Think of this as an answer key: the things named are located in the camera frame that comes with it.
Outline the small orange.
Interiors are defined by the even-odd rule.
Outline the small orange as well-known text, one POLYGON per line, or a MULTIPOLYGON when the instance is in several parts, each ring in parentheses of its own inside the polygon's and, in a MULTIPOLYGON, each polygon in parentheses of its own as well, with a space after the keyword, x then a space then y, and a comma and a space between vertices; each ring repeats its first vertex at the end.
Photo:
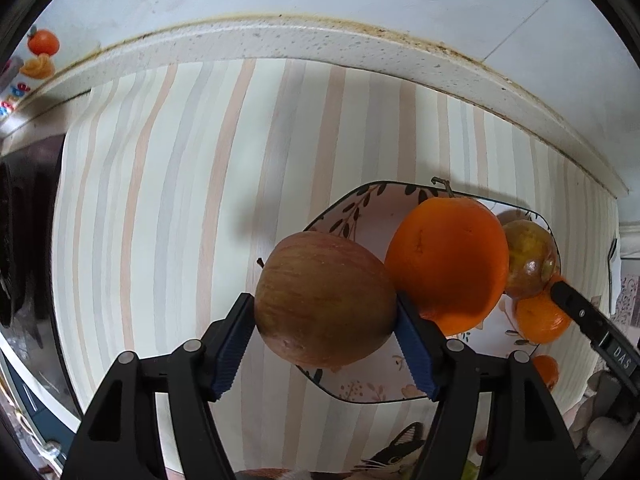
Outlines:
POLYGON ((540 356, 534 356, 532 363, 547 389, 552 391, 560 377, 558 362, 552 356, 541 354, 540 356))
POLYGON ((538 295, 519 299, 515 303, 515 321, 522 336, 532 344, 550 344, 560 338, 572 324, 572 319, 551 299, 550 288, 564 283, 561 274, 554 274, 538 295))

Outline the striped cat print mat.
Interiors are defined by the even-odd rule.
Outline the striped cat print mat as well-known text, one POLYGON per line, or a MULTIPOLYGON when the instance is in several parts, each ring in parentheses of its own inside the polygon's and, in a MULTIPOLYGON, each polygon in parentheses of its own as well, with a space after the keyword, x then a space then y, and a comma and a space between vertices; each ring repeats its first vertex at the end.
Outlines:
POLYGON ((174 350, 255 287, 258 260, 356 186, 427 184, 533 208, 570 284, 608 291, 616 200, 478 107, 307 61, 188 63, 94 84, 66 134, 52 232, 58 333, 87 406, 120 352, 174 350))

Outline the colourful wall stickers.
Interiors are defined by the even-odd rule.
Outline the colourful wall stickers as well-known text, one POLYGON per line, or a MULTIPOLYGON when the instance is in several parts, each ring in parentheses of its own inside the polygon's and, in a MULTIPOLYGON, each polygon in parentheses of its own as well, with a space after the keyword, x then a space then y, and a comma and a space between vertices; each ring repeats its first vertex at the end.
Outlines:
POLYGON ((1 119, 11 116, 17 107, 43 81, 56 72, 54 57, 61 49, 54 32, 32 25, 24 38, 24 47, 12 55, 1 72, 1 119))

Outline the black gas stove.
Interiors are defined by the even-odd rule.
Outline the black gas stove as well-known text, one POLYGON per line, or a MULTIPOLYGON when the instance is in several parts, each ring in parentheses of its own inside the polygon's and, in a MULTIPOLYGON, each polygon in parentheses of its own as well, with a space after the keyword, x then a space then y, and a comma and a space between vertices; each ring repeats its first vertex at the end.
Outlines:
POLYGON ((52 311, 51 243, 65 136, 1 157, 1 325, 23 309, 52 311))

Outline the dark red apple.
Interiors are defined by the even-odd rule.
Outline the dark red apple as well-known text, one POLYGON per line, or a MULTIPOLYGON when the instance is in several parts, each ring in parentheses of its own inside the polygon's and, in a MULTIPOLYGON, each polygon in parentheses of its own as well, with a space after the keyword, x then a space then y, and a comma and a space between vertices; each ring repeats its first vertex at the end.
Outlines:
POLYGON ((558 270, 559 255, 552 235, 530 220, 503 226, 509 248, 509 273, 504 292, 512 299, 538 295, 558 270))

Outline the oval floral ceramic plate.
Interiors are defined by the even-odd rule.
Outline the oval floral ceramic plate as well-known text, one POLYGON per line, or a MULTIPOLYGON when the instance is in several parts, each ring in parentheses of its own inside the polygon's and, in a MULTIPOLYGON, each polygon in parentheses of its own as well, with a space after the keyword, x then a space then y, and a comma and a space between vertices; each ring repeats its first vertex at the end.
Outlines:
POLYGON ((280 243, 265 279, 286 298, 278 341, 322 386, 356 403, 427 396, 393 335, 396 295, 408 292, 442 332, 476 348, 506 348, 509 207, 469 195, 380 181, 358 186, 311 228, 280 243))

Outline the brown red apple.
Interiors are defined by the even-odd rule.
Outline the brown red apple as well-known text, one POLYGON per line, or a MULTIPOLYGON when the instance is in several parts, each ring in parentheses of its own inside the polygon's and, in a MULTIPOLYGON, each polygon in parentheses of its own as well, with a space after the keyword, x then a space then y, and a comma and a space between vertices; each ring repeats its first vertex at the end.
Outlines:
POLYGON ((370 356, 390 338, 396 313, 382 261, 352 240, 314 231, 277 244, 255 292, 265 345, 304 367, 342 367, 370 356))

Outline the green apple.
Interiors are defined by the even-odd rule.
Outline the green apple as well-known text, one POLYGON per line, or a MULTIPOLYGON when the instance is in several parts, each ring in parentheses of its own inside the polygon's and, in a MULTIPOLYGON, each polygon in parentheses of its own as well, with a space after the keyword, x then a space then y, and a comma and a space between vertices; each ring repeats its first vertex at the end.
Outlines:
POLYGON ((463 468, 461 480, 477 480, 479 473, 480 467, 475 465, 470 460, 467 460, 463 468))

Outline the large orange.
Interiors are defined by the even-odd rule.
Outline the large orange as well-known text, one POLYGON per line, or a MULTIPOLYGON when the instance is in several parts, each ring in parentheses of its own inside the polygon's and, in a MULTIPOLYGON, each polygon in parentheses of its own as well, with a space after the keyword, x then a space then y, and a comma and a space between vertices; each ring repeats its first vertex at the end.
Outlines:
POLYGON ((509 248, 498 218, 450 183, 398 226, 384 264, 398 292, 446 336, 472 330, 506 288, 509 248))

